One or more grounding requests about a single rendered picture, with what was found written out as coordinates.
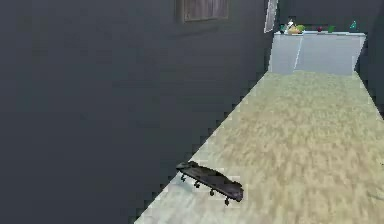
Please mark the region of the white framed wall picture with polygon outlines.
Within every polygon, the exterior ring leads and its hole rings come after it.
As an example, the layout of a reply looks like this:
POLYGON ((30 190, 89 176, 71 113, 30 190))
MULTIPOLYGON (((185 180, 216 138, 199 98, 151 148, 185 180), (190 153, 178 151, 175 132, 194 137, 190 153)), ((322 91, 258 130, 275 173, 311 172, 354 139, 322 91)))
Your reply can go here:
POLYGON ((264 32, 268 33, 273 30, 275 24, 276 11, 279 0, 268 0, 268 6, 265 17, 264 32))

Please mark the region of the brown framed wall picture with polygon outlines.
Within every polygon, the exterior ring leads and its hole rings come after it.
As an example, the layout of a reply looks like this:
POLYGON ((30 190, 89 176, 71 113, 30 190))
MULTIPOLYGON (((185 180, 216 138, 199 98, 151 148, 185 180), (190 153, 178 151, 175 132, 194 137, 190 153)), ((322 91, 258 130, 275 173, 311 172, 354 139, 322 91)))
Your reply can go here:
POLYGON ((182 22, 220 20, 229 17, 229 0, 175 0, 182 22))

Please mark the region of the pale grey cupboard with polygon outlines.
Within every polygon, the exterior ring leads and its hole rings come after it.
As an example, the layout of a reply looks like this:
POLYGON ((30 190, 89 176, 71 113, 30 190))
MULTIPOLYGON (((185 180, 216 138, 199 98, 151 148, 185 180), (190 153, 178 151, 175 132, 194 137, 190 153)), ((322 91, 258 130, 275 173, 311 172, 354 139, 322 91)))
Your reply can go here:
POLYGON ((283 75, 309 71, 348 76, 355 69, 365 39, 364 33, 276 32, 268 71, 283 75))

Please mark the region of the black skateboard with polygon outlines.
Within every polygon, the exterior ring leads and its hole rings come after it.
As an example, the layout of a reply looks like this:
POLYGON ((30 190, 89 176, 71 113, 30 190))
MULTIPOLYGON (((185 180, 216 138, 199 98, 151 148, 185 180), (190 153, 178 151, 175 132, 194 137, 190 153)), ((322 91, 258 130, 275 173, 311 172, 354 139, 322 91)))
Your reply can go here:
POLYGON ((180 179, 183 182, 186 181, 186 177, 190 177, 195 180, 196 188, 199 188, 201 184, 207 186, 211 196, 214 196, 216 192, 224 195, 226 205, 229 205, 230 199, 236 202, 241 202, 243 199, 242 184, 229 179, 217 170, 201 166, 195 161, 181 162, 176 166, 176 170, 181 173, 180 179))

